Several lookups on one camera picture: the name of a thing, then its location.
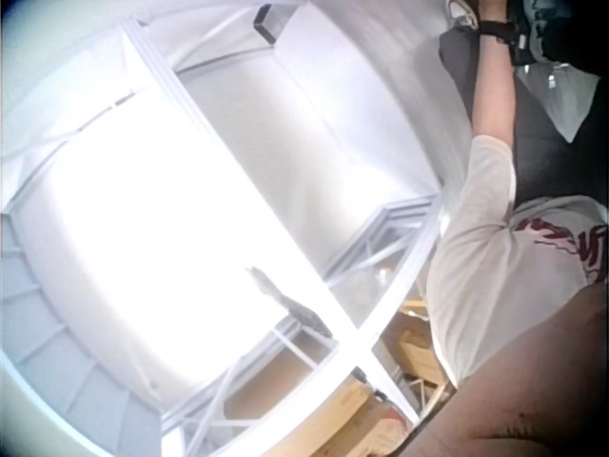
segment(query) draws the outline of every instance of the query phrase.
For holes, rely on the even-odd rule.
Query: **gray fabric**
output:
[[[471,119],[479,58],[478,35],[472,30],[449,30],[440,37],[440,56]],[[538,197],[578,194],[606,205],[604,84],[599,84],[591,112],[572,144],[564,140],[539,101],[519,79],[516,79],[516,97],[516,205]]]

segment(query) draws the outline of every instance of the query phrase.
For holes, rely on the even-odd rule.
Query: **wristwatch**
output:
[[[521,40],[521,34],[511,22],[480,21],[478,32],[480,35],[495,36],[500,43],[510,46],[518,45]]]

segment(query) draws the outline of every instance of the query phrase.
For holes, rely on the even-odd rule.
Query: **hand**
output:
[[[482,21],[507,22],[507,0],[481,0]]]

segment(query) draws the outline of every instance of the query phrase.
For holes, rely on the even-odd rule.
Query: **black watch strap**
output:
[[[500,41],[508,45],[515,45],[520,39],[516,26],[506,22],[481,21],[478,24],[478,32],[480,35],[496,36]]]

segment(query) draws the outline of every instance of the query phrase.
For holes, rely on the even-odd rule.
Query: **white t-shirt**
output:
[[[432,261],[427,309],[455,386],[581,288],[607,278],[607,209],[588,197],[512,210],[511,149],[472,142],[461,201]]]

